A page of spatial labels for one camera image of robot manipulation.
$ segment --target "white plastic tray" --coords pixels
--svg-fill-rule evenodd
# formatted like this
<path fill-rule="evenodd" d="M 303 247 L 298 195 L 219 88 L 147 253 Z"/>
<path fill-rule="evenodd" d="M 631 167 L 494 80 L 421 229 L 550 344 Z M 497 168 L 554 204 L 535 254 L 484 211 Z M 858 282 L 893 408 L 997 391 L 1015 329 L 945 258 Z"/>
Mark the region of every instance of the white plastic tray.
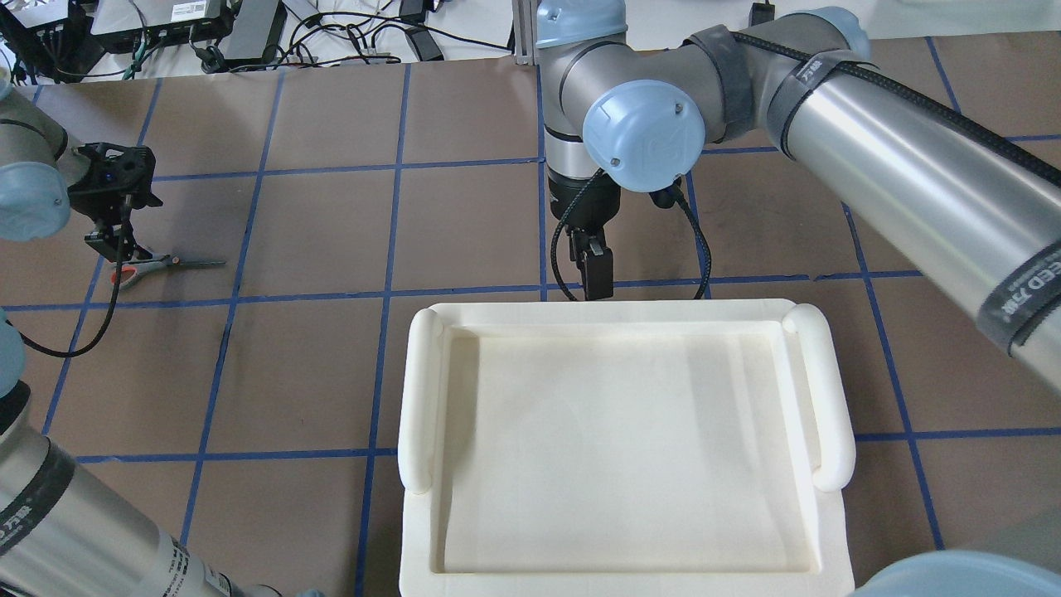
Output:
<path fill-rule="evenodd" d="M 854 438 L 810 305 L 435 305 L 398 461 L 404 597 L 854 589 Z"/>

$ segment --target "white tray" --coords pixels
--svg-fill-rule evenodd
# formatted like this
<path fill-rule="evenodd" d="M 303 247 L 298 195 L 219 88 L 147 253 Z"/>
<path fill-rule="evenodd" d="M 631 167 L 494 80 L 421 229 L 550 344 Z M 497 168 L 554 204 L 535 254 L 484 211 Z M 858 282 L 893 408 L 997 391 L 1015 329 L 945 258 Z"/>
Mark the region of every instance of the white tray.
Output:
<path fill-rule="evenodd" d="M 854 438 L 810 305 L 435 305 L 398 462 L 404 597 L 854 589 Z"/>

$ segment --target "white floor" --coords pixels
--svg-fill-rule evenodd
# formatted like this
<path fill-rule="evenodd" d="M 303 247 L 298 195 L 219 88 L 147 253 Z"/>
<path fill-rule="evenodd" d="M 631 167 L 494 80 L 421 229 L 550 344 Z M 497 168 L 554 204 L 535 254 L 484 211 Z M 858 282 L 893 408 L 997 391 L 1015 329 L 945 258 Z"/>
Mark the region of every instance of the white floor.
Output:
<path fill-rule="evenodd" d="M 319 0 L 323 10 L 375 13 L 377 0 Z M 1061 0 L 777 0 L 778 15 L 821 5 L 843 6 L 855 13 L 872 38 L 963 35 L 1061 29 Z M 396 0 L 385 15 L 397 14 Z M 639 50 L 674 47 L 689 34 L 726 24 L 737 30 L 747 25 L 751 0 L 627 0 L 629 43 Z M 504 45 L 511 24 L 509 0 L 448 0 L 428 24 L 455 34 Z M 286 46 L 296 21 L 289 18 L 283 35 Z M 503 55 L 504 52 L 436 36 L 448 59 Z M 310 47 L 320 58 L 351 52 L 349 43 L 326 35 L 315 36 Z M 380 49 L 414 60 L 404 36 L 395 30 L 381 34 Z M 93 72 L 109 72 L 128 64 L 128 55 L 107 55 Z M 145 65 L 141 76 L 198 74 L 198 60 L 189 48 L 166 48 Z"/>

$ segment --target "scissors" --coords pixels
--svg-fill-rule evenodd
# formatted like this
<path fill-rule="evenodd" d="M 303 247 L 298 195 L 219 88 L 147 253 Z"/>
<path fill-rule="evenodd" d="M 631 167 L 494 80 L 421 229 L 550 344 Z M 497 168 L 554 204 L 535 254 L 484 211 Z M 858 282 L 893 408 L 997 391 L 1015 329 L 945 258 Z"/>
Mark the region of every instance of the scissors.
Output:
<path fill-rule="evenodd" d="M 115 283 L 120 279 L 121 281 L 118 284 L 118 288 L 126 289 L 143 279 L 143 276 L 152 271 L 159 271 L 169 267 L 218 267 L 224 264 L 225 261 L 223 260 L 182 259 L 176 254 L 162 254 L 161 257 L 155 257 L 153 259 L 142 259 L 123 263 L 120 271 L 116 270 L 110 274 L 110 283 Z"/>

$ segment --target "gray strap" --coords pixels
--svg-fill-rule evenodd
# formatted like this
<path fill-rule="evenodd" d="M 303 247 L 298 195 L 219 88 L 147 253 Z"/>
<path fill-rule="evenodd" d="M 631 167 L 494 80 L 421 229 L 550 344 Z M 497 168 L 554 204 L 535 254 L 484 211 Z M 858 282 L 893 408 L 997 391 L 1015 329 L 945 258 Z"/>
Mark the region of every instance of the gray strap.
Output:
<path fill-rule="evenodd" d="M 766 133 L 788 157 L 788 125 L 796 110 L 840 63 L 869 64 L 851 50 L 829 50 L 811 56 L 781 82 L 766 109 Z"/>
<path fill-rule="evenodd" d="M 733 34 L 719 24 L 694 33 L 685 43 L 695 43 L 711 58 L 723 87 L 723 118 L 726 131 L 716 142 L 735 139 L 755 126 L 755 110 L 751 94 L 751 73 L 744 51 Z"/>
<path fill-rule="evenodd" d="M 1061 308 L 1061 240 L 1037 252 L 988 295 L 976 328 L 1010 353 Z"/>

